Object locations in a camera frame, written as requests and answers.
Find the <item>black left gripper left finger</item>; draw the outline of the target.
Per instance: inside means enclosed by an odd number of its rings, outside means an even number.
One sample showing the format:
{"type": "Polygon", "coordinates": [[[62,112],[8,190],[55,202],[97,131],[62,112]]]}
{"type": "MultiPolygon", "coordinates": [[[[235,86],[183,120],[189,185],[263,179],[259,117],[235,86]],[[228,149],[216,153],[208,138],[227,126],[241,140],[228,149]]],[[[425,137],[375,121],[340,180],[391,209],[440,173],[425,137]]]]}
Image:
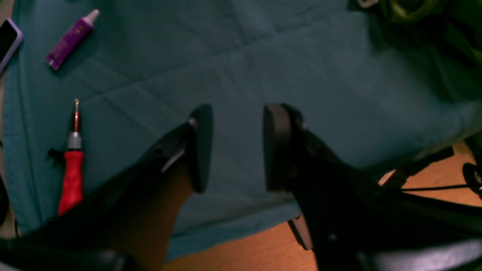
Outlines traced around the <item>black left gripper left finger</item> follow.
{"type": "Polygon", "coordinates": [[[158,139],[133,165],[115,174],[83,200],[26,240],[72,241],[88,230],[128,216],[165,183],[176,165],[186,163],[194,192],[209,181],[214,115],[210,104],[196,107],[186,122],[158,139]]]}

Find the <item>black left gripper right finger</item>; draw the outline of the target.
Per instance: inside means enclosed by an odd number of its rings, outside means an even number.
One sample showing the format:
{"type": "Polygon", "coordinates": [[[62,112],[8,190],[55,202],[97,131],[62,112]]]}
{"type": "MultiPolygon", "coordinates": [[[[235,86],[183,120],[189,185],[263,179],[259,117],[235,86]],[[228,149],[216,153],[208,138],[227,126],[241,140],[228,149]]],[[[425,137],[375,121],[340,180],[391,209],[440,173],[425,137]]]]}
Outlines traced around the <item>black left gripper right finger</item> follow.
{"type": "Polygon", "coordinates": [[[263,111],[266,186],[293,194],[312,241],[375,241],[380,186],[342,161],[287,104],[263,111]]]}

